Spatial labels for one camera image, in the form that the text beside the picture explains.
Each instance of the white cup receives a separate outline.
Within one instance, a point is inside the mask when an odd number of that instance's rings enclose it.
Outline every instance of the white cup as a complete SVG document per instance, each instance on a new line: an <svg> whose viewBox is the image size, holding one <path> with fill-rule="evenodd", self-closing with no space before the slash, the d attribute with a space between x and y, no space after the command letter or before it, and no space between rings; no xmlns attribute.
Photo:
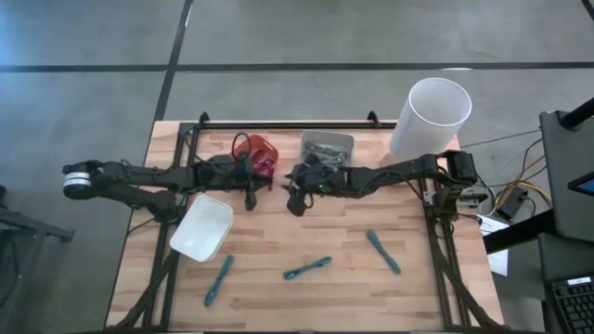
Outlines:
<svg viewBox="0 0 594 334"><path fill-rule="evenodd" d="M471 97L459 84L442 78L415 83L394 128L390 152L397 161L441 153L471 111Z"/></svg>

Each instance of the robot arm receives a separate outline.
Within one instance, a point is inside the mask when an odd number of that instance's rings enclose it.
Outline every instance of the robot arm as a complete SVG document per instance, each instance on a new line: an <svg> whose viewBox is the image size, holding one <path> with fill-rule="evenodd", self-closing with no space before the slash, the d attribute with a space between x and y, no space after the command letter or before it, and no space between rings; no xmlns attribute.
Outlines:
<svg viewBox="0 0 594 334"><path fill-rule="evenodd" d="M82 161L64 166L64 195L69 199L102 197L137 208L146 207L159 222L179 217L175 193L191 195L209 190L244 190L246 209L256 205L255 191L272 183L272 178L253 170L242 157L238 162L226 155L215 156L189 167L168 169L138 167L129 163ZM150 192L137 186L167 190Z"/></svg>
<svg viewBox="0 0 594 334"><path fill-rule="evenodd" d="M447 172L442 172L437 160L445 158ZM290 198L287 209L296 216L302 216L306 195L332 196L360 199L374 193L381 186L399 184L421 178L431 178L442 185L433 199L443 210L456 211L456 200L461 191L477 181L472 155L461 151L448 150L444 153L426 154L412 161L404 161L390 166L370 169L368 167L341 167L334 170L321 163L316 155L310 154L304 163L293 167L286 175L291 184L284 186Z"/></svg>

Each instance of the teal plastic tool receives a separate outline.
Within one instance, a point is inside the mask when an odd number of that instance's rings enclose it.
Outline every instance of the teal plastic tool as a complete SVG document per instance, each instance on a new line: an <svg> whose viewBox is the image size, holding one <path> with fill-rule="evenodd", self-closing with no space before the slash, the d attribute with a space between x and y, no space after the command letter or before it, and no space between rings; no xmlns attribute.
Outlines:
<svg viewBox="0 0 594 334"><path fill-rule="evenodd" d="M390 256L390 254L388 254L388 252L381 245L380 239L378 238L378 235L375 233L375 231L368 230L367 235L369 241L371 241L371 244L375 247L376 250L378 250L383 259L390 266L390 269L392 269L392 271L395 274L400 274L400 267L398 266L398 263L392 258L392 256Z"/></svg>
<svg viewBox="0 0 594 334"><path fill-rule="evenodd" d="M206 294L206 297L204 297L204 306L209 307L214 302L214 298L216 298L216 293L219 291L219 288L221 287L221 281L223 281L223 277L225 277L225 275L229 272L229 268L231 267L232 263L233 255L228 255L225 259L223 267L221 268L221 271L219 271L219 275L216 277L216 280L214 281L213 286Z"/></svg>
<svg viewBox="0 0 594 334"><path fill-rule="evenodd" d="M324 265L330 264L332 262L332 257L331 256L327 256L323 259L317 260L314 263L305 265L301 268L297 268L297 269L293 269L293 270L289 270L286 271L282 274L282 276L286 279L286 280L290 280L290 279L294 279L295 277L303 274L304 272L312 269L312 268L318 268L318 267L322 267Z"/></svg>

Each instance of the gray container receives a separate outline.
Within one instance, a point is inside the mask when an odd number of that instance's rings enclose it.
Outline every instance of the gray container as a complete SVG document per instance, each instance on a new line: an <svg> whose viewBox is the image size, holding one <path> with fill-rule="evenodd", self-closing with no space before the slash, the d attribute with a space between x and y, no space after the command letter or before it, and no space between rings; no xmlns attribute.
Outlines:
<svg viewBox="0 0 594 334"><path fill-rule="evenodd" d="M315 153L321 162L330 166L350 166L355 153L355 139L351 135L323 131L303 131L301 158Z"/></svg>

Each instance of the concrete floor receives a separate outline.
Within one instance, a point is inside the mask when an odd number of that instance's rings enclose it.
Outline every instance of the concrete floor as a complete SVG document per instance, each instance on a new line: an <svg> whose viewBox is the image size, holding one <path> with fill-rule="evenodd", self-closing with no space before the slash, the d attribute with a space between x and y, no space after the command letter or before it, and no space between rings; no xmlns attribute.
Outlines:
<svg viewBox="0 0 594 334"><path fill-rule="evenodd" d="M183 4L5 0L0 66L166 64ZM197 0L179 62L592 60L594 21L577 0ZM472 116L459 138L487 183L512 180L518 155L539 134L476 143L535 130L539 112L573 109L592 97L594 84L594 70L177 73L164 119L196 120L202 111L218 120L360 119L372 109L397 118L408 89L430 76L471 94ZM71 244L45 245L22 332L102 327L130 211L104 199L65 199L61 167L87 159L141 163L163 77L0 73L7 205L76 230ZM539 154L537 147L530 158ZM544 173L534 183L548 189ZM511 253L510 276L519 278L496 277L513 328L542 328L530 307L538 301L517 295L538 294L537 282L514 264L525 263L534 246Z"/></svg>

